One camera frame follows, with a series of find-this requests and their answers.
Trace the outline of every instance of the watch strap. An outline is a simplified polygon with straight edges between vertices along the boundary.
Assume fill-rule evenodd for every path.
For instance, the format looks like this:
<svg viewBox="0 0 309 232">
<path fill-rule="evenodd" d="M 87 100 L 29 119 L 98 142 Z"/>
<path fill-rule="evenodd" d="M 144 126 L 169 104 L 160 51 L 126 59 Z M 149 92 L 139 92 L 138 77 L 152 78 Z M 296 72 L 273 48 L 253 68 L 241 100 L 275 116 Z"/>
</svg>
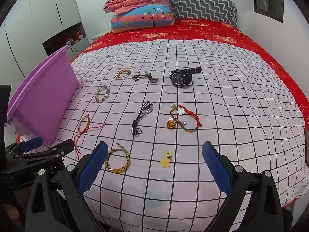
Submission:
<svg viewBox="0 0 309 232">
<path fill-rule="evenodd" d="M 192 73 L 188 72 L 184 77 L 184 85 L 188 85 L 192 82 Z"/>
<path fill-rule="evenodd" d="M 195 74 L 195 73 L 202 72 L 202 68 L 201 67 L 195 67 L 195 68 L 185 69 L 184 71 L 191 73 L 191 74 Z"/>
</svg>

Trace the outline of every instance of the grid pattern sheet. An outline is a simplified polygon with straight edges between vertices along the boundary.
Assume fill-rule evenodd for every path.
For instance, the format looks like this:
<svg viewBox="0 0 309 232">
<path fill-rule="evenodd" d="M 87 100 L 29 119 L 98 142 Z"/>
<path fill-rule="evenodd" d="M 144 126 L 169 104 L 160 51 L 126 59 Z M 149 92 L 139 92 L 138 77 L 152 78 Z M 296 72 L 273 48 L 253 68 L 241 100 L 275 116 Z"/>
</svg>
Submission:
<svg viewBox="0 0 309 232">
<path fill-rule="evenodd" d="M 256 53 L 207 40 L 155 40 L 88 52 L 72 66 L 80 85 L 53 145 L 73 138 L 79 120 L 90 112 L 90 126 L 107 124 L 79 139 L 81 154 L 91 153 L 103 140 L 109 149 L 119 142 L 131 157 L 121 174 L 103 166 L 84 193 L 100 221 L 130 232 L 204 231 L 226 197 L 203 160 L 207 140 L 248 172 L 270 170 L 282 205 L 307 192 L 304 119 L 287 87 Z M 174 87 L 170 72 L 192 67 L 202 68 L 192 85 Z M 133 75 L 147 71 L 160 81 L 115 80 L 120 69 Z M 98 104 L 94 93 L 103 85 L 110 86 L 110 96 Z M 154 110 L 139 123 L 143 133 L 132 138 L 132 122 L 146 101 Z M 194 133 L 167 129 L 171 103 L 196 112 L 203 126 Z M 191 116 L 179 118 L 195 127 Z M 169 168 L 160 164 L 165 151 L 173 154 Z M 75 152 L 64 158 L 65 165 L 77 162 Z M 121 152 L 110 158 L 112 168 L 125 162 Z M 247 194 L 231 230 L 239 227 L 249 198 Z"/>
</svg>

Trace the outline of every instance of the bracelet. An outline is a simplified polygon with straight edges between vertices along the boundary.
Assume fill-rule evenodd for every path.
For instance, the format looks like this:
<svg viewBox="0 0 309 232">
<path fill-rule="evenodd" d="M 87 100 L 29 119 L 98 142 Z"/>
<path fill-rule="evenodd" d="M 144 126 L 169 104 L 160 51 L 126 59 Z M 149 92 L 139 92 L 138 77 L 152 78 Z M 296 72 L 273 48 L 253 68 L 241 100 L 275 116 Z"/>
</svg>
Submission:
<svg viewBox="0 0 309 232">
<path fill-rule="evenodd" d="M 133 137 L 134 137 L 135 135 L 138 135 L 138 134 L 141 134 L 141 133 L 142 133 L 142 129 L 138 128 L 138 127 L 137 127 L 137 124 L 138 124 L 144 117 L 146 117 L 149 113 L 151 113 L 153 109 L 154 109 L 154 106 L 153 106 L 153 104 L 152 104 L 150 101 L 147 101 L 147 103 L 145 103 L 145 104 L 142 106 L 142 108 L 141 108 L 141 110 L 140 110 L 140 112 L 139 112 L 137 118 L 136 118 L 136 119 L 133 121 L 133 123 L 132 123 L 132 130 L 131 130 L 131 133 L 132 133 Z"/>
<path fill-rule="evenodd" d="M 166 123 L 167 128 L 173 129 L 173 128 L 176 127 L 176 124 L 179 124 L 182 127 L 182 129 L 191 133 L 191 132 L 194 132 L 195 130 L 197 130 L 199 127 L 202 126 L 202 124 L 200 123 L 199 117 L 195 113 L 186 109 L 184 106 L 178 105 L 178 107 L 177 107 L 175 104 L 171 104 L 171 107 L 172 107 L 172 110 L 170 112 L 171 117 L 168 119 L 168 122 Z M 185 113 L 191 115 L 196 120 L 196 127 L 194 129 L 185 128 L 185 125 L 187 124 L 187 122 L 186 121 L 181 122 L 177 117 L 175 117 L 173 115 L 173 111 L 177 111 L 177 113 L 180 116 L 182 116 Z"/>
<path fill-rule="evenodd" d="M 147 73 L 147 72 L 145 72 L 145 73 L 146 73 L 146 75 L 139 73 L 135 76 L 132 76 L 132 78 L 135 79 L 135 80 L 139 80 L 139 77 L 145 77 L 145 78 L 148 78 L 150 83 L 153 83 L 153 84 L 155 84 L 159 81 L 159 78 L 153 78 L 150 73 Z"/>
<path fill-rule="evenodd" d="M 119 72 L 117 73 L 115 79 L 116 79 L 116 80 L 117 80 L 117 79 L 120 79 L 120 78 L 125 79 L 125 78 L 126 78 L 127 76 L 129 76 L 130 74 L 131 74 L 131 70 L 123 69 L 123 70 L 121 70 L 121 71 L 119 71 Z"/>
<path fill-rule="evenodd" d="M 104 97 L 102 98 L 102 100 L 100 101 L 100 99 L 98 98 L 99 94 L 101 91 L 106 90 L 106 93 L 104 95 Z M 109 97 L 109 93 L 110 93 L 111 89 L 109 88 L 109 86 L 104 85 L 103 87 L 100 87 L 96 92 L 95 92 L 95 100 L 97 103 L 102 103 L 103 101 L 105 101 L 108 97 Z"/>
<path fill-rule="evenodd" d="M 77 154 L 77 158 L 79 160 L 79 154 L 81 153 L 78 149 L 77 149 L 77 142 L 79 140 L 79 138 L 84 134 L 86 133 L 89 129 L 94 129 L 94 128 L 102 128 L 103 126 L 106 125 L 106 123 L 100 125 L 100 126 L 94 126 L 94 127 L 89 127 L 90 126 L 90 112 L 88 112 L 87 115 L 85 115 L 78 123 L 78 134 L 76 134 L 73 138 L 73 141 L 74 141 L 74 149 L 75 149 L 75 152 Z M 87 119 L 87 125 L 85 126 L 85 128 L 81 131 L 80 128 L 81 128 L 81 123 Z"/>
<path fill-rule="evenodd" d="M 105 160 L 105 167 L 108 169 L 108 171 L 112 172 L 112 173 L 122 173 L 124 170 L 126 170 L 129 166 L 129 163 L 130 163 L 130 157 L 129 157 L 129 152 L 128 150 L 126 150 L 122 145 L 120 145 L 118 142 L 117 142 L 117 145 L 120 146 L 121 148 L 114 148 L 112 150 L 109 151 L 108 155 L 107 155 L 107 158 Z M 109 165 L 109 157 L 111 154 L 113 154 L 114 152 L 117 152 L 117 151 L 123 151 L 125 154 L 126 154 L 126 157 L 127 157 L 127 163 L 123 166 L 123 167 L 120 167 L 118 169 L 112 169 Z"/>
</svg>

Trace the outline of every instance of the leather cord bracelet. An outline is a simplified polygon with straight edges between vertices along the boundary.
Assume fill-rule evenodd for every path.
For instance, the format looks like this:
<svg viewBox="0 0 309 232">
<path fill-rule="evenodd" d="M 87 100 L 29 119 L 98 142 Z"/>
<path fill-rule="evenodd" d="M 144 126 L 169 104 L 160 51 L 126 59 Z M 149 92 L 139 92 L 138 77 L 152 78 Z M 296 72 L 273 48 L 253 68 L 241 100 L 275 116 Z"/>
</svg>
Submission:
<svg viewBox="0 0 309 232">
<path fill-rule="evenodd" d="M 153 83 L 153 84 L 155 84 L 159 81 L 159 78 L 154 78 L 154 77 L 151 76 L 150 73 L 147 73 L 147 72 L 145 72 L 145 73 L 146 73 L 146 75 L 139 73 L 139 74 L 133 76 L 132 78 L 135 79 L 135 80 L 139 80 L 140 77 L 148 78 L 150 83 Z"/>
<path fill-rule="evenodd" d="M 151 113 L 153 109 L 154 109 L 154 106 L 153 106 L 153 104 L 150 101 L 147 101 L 142 106 L 142 108 L 141 108 L 137 118 L 132 123 L 132 131 L 131 131 L 131 133 L 132 133 L 133 136 L 142 133 L 142 129 L 138 128 L 137 125 L 144 117 L 146 117 L 149 113 Z"/>
<path fill-rule="evenodd" d="M 107 168 L 108 171 L 112 172 L 112 173 L 122 173 L 123 171 L 125 171 L 129 164 L 130 164 L 130 156 L 129 156 L 129 152 L 127 149 L 125 149 L 122 145 L 120 145 L 118 142 L 117 142 L 117 145 L 120 146 L 121 148 L 113 148 L 112 150 L 109 151 L 108 155 L 107 155 L 107 158 L 105 160 L 105 167 Z M 127 162 L 126 164 L 123 166 L 123 167 L 120 167 L 120 168 L 117 168 L 117 169 L 112 169 L 109 165 L 109 157 L 111 156 L 111 154 L 117 152 L 117 151 L 122 151 L 126 154 L 126 157 L 127 157 Z"/>
<path fill-rule="evenodd" d="M 170 112 L 171 117 L 168 119 L 168 122 L 166 123 L 166 126 L 169 129 L 173 129 L 176 127 L 176 124 L 180 125 L 182 127 L 182 129 L 184 129 L 187 132 L 194 132 L 195 130 L 197 130 L 199 127 L 202 127 L 202 124 L 200 123 L 200 118 L 197 116 L 197 114 L 189 111 L 187 108 L 185 108 L 182 105 L 178 105 L 178 107 L 175 104 L 171 104 L 172 110 Z M 194 129 L 189 129 L 186 128 L 185 125 L 187 124 L 186 121 L 181 122 L 177 117 L 175 117 L 173 115 L 173 112 L 177 111 L 177 113 L 182 116 L 183 114 L 188 114 L 191 115 L 195 120 L 196 120 L 196 127 Z"/>
</svg>

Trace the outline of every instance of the rope bracelet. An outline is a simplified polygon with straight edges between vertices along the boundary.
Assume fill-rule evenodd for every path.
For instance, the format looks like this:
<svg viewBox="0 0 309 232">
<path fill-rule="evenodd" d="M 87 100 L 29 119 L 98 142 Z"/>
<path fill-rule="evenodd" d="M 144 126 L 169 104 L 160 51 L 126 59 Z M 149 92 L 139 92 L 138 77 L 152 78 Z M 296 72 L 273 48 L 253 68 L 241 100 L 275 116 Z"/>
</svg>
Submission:
<svg viewBox="0 0 309 232">
<path fill-rule="evenodd" d="M 121 71 L 119 71 L 119 72 L 117 73 L 115 79 L 116 79 L 116 80 L 117 80 L 117 79 L 120 79 L 120 78 L 125 79 L 125 78 L 126 78 L 127 76 L 129 76 L 130 74 L 131 74 L 131 70 L 123 69 L 123 70 L 121 70 Z"/>
<path fill-rule="evenodd" d="M 85 115 L 78 123 L 78 134 L 76 134 L 73 138 L 73 141 L 74 141 L 74 149 L 75 149 L 75 152 L 77 154 L 77 157 L 78 157 L 78 160 L 79 160 L 79 154 L 81 153 L 78 148 L 77 148 L 77 142 L 79 140 L 79 138 L 84 134 L 86 133 L 89 129 L 95 129 L 95 128 L 102 128 L 106 125 L 106 123 L 100 125 L 100 126 L 94 126 L 94 127 L 90 127 L 90 112 L 88 112 L 88 115 Z M 87 119 L 87 125 L 85 126 L 85 128 L 81 131 L 80 128 L 81 128 L 81 123 Z"/>
<path fill-rule="evenodd" d="M 107 168 L 108 171 L 112 172 L 112 173 L 122 173 L 123 171 L 125 171 L 129 164 L 130 164 L 130 156 L 129 156 L 129 152 L 127 149 L 125 149 L 122 145 L 120 145 L 118 142 L 117 142 L 117 145 L 120 146 L 121 148 L 113 148 L 112 150 L 109 151 L 108 155 L 107 155 L 107 158 L 105 160 L 105 167 Z M 109 165 L 109 157 L 111 156 L 111 154 L 117 152 L 117 151 L 122 151 L 126 154 L 126 157 L 127 157 L 127 162 L 126 164 L 123 166 L 123 167 L 120 167 L 120 168 L 117 168 L 117 169 L 112 169 Z"/>
</svg>

